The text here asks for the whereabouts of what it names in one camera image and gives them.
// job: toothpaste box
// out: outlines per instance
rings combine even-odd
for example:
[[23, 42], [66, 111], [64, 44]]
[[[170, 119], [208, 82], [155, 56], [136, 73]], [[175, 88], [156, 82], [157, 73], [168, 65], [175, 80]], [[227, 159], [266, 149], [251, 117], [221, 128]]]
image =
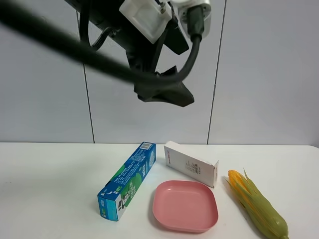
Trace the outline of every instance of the toothpaste box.
[[164, 145], [166, 165], [174, 168], [209, 187], [217, 181], [218, 161], [215, 165], [199, 158], [195, 151], [187, 146], [169, 141]]
[[118, 221], [156, 161], [156, 144], [143, 142], [98, 194], [102, 217]]

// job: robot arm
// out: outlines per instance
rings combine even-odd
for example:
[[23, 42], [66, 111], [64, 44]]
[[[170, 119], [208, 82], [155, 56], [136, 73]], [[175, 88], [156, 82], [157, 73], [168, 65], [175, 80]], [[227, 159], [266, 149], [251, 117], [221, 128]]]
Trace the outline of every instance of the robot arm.
[[[193, 95], [182, 81], [195, 63], [202, 37], [209, 32], [209, 0], [66, 1], [81, 13], [82, 42], [9, 0], [0, 0], [0, 22], [75, 61], [135, 84], [134, 90], [144, 102], [162, 101], [182, 107], [194, 102]], [[173, 6], [177, 7], [181, 25], [193, 46], [179, 72], [173, 66], [158, 73], [156, 65], [164, 44], [176, 54], [188, 49]], [[92, 46], [88, 39], [89, 20], [102, 30]], [[130, 68], [96, 52], [106, 37], [125, 49]]]

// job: corn husk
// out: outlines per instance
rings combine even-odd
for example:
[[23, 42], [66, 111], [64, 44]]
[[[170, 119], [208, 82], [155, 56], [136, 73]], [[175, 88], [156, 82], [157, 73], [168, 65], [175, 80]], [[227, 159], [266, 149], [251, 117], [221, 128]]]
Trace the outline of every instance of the corn husk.
[[261, 194], [246, 172], [228, 171], [229, 185], [253, 223], [268, 239], [289, 239], [286, 221]]

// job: blue toothpaste box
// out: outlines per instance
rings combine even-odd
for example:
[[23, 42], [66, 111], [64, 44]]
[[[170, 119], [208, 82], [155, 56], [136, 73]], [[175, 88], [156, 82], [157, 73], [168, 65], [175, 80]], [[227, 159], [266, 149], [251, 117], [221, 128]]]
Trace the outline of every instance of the blue toothpaste box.
[[98, 194], [102, 217], [118, 221], [156, 161], [156, 144], [143, 142]]

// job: tile grout line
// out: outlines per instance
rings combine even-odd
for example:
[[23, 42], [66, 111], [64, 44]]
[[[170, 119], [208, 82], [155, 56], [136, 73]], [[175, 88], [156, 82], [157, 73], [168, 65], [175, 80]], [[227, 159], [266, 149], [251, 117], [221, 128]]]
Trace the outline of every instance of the tile grout line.
[[213, 91], [213, 100], [212, 100], [212, 103], [211, 103], [210, 119], [209, 119], [209, 126], [208, 126], [207, 144], [209, 143], [209, 134], [210, 134], [210, 128], [211, 128], [211, 119], [212, 119], [212, 116], [213, 116], [213, 106], [214, 106], [214, 100], [215, 100], [215, 92], [216, 92], [216, 83], [217, 83], [217, 75], [218, 75], [218, 66], [219, 66], [219, 57], [220, 57], [221, 42], [222, 42], [223, 31], [224, 31], [226, 5], [227, 5], [227, 0], [225, 0], [223, 22], [222, 22], [222, 25], [221, 25], [221, 33], [220, 33], [219, 49], [218, 49], [218, 58], [217, 58], [217, 66], [216, 66], [216, 75], [215, 75], [215, 84], [214, 84], [214, 91]]
[[[79, 29], [79, 15], [78, 12], [75, 10], [76, 13], [76, 20], [78, 23], [78, 29]], [[93, 143], [95, 143], [95, 138], [94, 138], [94, 130], [93, 130], [93, 122], [92, 122], [92, 114], [91, 114], [91, 105], [90, 105], [90, 98], [89, 98], [89, 90], [88, 90], [88, 83], [87, 83], [87, 78], [86, 78], [86, 71], [85, 71], [85, 65], [83, 65], [83, 73], [84, 73], [84, 80], [85, 80], [85, 88], [86, 88], [86, 96], [88, 99], [88, 106], [89, 106], [89, 115], [90, 115], [90, 123], [91, 123], [91, 131], [92, 131], [92, 138], [93, 138]]]

